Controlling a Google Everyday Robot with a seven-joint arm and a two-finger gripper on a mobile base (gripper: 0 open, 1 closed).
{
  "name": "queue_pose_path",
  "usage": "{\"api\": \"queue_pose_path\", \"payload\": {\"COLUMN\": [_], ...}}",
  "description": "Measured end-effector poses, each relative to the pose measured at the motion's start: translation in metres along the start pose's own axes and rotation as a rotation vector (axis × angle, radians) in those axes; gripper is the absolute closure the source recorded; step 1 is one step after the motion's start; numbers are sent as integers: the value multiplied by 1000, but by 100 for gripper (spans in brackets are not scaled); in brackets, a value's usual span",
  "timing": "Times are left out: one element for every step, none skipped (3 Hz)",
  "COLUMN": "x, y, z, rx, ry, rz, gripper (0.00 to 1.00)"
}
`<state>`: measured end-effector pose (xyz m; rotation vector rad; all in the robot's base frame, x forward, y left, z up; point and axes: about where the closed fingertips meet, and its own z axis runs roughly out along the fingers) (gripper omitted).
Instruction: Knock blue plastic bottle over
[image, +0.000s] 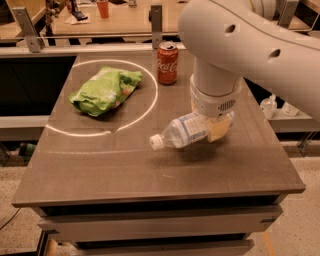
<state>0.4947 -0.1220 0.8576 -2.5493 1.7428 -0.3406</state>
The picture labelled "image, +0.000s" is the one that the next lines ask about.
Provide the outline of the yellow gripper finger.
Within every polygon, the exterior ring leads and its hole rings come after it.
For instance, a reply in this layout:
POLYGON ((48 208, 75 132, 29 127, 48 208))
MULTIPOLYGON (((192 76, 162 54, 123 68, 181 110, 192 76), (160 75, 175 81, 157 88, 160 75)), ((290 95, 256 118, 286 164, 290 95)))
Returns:
POLYGON ((208 141, 214 142, 224 137, 233 122, 233 113, 209 119, 208 141))

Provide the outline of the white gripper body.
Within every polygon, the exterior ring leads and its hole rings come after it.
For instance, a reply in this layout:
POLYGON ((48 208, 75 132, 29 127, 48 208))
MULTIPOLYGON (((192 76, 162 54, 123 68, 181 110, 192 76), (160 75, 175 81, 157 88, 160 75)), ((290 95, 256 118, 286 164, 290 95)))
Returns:
POLYGON ((191 76, 190 96, 192 110, 209 117, 218 117, 231 112, 241 92, 241 77, 238 76, 233 84, 234 89, 229 94, 213 96, 202 92, 196 86, 194 76, 191 76))

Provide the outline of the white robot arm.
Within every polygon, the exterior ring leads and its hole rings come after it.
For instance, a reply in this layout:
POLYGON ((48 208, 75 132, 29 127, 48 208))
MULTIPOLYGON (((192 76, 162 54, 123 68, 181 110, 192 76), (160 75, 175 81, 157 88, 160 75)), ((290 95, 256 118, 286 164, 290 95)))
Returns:
POLYGON ((209 117, 231 111, 244 78, 320 121, 319 40, 265 18, 273 0, 190 0, 178 20, 194 55, 190 94, 209 117))

